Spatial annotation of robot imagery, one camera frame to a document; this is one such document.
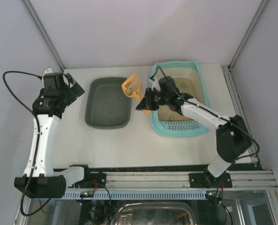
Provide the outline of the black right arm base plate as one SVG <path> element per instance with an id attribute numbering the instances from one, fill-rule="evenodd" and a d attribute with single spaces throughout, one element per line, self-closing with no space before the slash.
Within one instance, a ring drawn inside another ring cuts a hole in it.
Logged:
<path id="1" fill-rule="evenodd" d="M 207 168 L 202 172 L 189 173 L 189 182 L 191 188 L 217 188 L 219 184 L 223 184 L 225 188 L 233 187 L 229 173 L 223 172 L 216 178 L 210 174 Z"/>

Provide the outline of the yellow litter scoop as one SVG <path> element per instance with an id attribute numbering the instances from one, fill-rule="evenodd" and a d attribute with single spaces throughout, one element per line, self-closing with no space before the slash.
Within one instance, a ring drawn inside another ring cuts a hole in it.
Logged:
<path id="1" fill-rule="evenodd" d="M 129 78 L 127 78 L 123 84 L 122 84 L 122 91 L 123 93 L 129 97 L 129 98 L 135 98 L 138 100 L 138 103 L 141 102 L 142 97 L 141 97 L 141 89 L 142 89 L 142 84 L 139 79 L 139 77 L 136 74 L 132 74 Z M 131 88 L 132 93 L 128 94 L 127 89 Z"/>

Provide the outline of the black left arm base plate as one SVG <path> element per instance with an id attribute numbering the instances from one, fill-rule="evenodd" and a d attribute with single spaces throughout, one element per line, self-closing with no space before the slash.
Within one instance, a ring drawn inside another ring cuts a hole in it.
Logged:
<path id="1" fill-rule="evenodd" d="M 85 187 L 94 188 L 96 184 L 105 185 L 107 181 L 107 174 L 100 169 L 93 169 L 86 166 L 84 173 L 82 184 L 84 184 Z"/>

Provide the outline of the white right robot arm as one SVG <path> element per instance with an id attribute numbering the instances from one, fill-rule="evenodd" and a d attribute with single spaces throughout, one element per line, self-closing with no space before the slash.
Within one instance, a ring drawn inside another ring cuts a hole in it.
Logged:
<path id="1" fill-rule="evenodd" d="M 241 116 L 221 115 L 188 93 L 147 88 L 136 110 L 157 111 L 163 105 L 179 115 L 197 121 L 215 133 L 218 155 L 207 166 L 205 173 L 209 176 L 214 178 L 221 176 L 252 144 L 252 138 Z"/>

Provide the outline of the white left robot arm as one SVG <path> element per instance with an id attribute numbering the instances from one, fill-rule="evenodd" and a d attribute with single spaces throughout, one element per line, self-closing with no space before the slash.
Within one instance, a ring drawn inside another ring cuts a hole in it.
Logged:
<path id="1" fill-rule="evenodd" d="M 62 198 L 66 189 L 81 181 L 85 168 L 72 166 L 54 172 L 54 138 L 65 109 L 84 94 L 84 89 L 69 74 L 49 73 L 42 77 L 44 87 L 32 104 L 34 133 L 27 166 L 14 186 L 29 198 Z"/>

